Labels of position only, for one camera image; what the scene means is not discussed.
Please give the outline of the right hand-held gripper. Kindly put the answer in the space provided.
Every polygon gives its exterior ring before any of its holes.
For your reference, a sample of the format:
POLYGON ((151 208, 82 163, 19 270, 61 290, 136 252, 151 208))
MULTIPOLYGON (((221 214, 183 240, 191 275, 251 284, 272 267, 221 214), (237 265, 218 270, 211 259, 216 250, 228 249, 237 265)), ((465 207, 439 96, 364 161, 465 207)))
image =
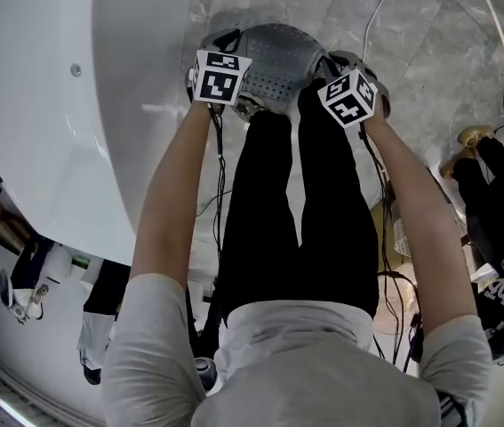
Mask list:
POLYGON ((375 114, 378 96, 388 117, 389 91, 377 75, 353 52, 332 51, 329 56, 323 56, 317 67, 325 79, 317 95, 331 117, 343 128, 361 124, 375 114))

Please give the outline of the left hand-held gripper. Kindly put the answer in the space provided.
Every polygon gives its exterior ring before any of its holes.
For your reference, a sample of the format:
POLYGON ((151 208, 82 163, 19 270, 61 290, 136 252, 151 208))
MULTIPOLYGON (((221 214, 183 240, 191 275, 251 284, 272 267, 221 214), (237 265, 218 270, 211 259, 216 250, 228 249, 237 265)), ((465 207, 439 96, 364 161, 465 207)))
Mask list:
POLYGON ((239 28, 222 29, 207 35, 200 48, 188 71, 189 100, 234 105, 252 65, 246 32, 239 28))

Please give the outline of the person's left forearm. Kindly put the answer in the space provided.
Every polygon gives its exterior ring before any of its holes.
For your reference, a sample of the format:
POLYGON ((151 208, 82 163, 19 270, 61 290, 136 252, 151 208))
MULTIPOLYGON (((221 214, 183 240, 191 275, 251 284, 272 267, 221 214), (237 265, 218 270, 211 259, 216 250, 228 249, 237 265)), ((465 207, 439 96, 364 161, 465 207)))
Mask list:
POLYGON ((140 215, 132 278, 159 274, 187 285, 204 153, 211 126, 208 106, 195 101, 149 183, 140 215))

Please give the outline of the person's right forearm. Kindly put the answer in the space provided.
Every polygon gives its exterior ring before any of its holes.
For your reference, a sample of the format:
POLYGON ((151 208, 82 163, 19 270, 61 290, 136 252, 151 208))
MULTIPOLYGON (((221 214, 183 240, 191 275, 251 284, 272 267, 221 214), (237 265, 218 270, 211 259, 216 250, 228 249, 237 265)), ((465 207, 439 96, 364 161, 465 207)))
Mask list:
POLYGON ((424 334, 477 314, 459 229, 435 179, 388 124, 378 96, 364 122, 396 195, 411 250, 424 334))

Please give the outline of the person's black trousers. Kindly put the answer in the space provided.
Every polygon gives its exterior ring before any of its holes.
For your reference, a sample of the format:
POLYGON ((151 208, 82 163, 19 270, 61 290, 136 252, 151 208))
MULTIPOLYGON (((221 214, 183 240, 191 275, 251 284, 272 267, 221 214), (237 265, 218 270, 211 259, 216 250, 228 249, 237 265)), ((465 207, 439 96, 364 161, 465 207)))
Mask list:
POLYGON ((227 318, 267 301, 346 304, 376 313, 378 237, 344 130, 317 79, 300 92, 300 123, 253 114, 237 163, 218 296, 227 318))

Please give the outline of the person's grey t-shirt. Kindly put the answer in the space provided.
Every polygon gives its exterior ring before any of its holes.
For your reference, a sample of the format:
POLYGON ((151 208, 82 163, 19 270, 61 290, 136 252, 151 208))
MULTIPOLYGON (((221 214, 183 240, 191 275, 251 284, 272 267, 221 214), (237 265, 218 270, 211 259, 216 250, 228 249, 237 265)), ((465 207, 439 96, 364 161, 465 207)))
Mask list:
POLYGON ((207 395, 188 342, 185 294, 144 274, 126 287, 101 374, 108 427, 440 427, 439 398, 478 427, 492 355, 476 316, 437 327, 418 376, 369 352, 372 320, 336 302, 270 301, 235 309, 207 395))

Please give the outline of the white bathtub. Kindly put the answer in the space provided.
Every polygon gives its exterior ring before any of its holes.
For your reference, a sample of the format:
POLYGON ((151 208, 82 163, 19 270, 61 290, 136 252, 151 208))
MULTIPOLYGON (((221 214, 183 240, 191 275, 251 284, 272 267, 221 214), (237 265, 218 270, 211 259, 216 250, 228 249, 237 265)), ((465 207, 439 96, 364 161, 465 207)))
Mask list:
POLYGON ((41 235, 131 263, 187 109, 189 1, 0 0, 0 175, 41 235))

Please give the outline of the grey perforated rubber mat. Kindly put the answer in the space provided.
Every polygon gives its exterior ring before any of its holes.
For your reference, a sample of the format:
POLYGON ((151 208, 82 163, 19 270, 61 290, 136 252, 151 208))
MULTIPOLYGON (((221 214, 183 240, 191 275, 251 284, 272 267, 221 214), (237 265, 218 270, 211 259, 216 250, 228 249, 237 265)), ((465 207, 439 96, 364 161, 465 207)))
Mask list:
POLYGON ((244 30, 252 65, 243 92, 262 99, 268 109, 286 113, 314 78, 328 52, 311 35, 281 22, 249 20, 230 28, 244 30))

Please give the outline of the person's grey left shoe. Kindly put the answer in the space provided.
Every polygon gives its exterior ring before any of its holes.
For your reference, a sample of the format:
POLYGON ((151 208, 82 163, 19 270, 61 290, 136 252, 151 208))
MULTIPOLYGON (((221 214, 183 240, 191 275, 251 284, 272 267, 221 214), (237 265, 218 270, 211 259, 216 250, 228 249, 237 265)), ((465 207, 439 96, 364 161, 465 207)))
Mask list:
POLYGON ((246 124, 250 124, 257 113, 268 111, 268 107, 262 99, 245 93, 238 96, 236 103, 231 108, 246 124))

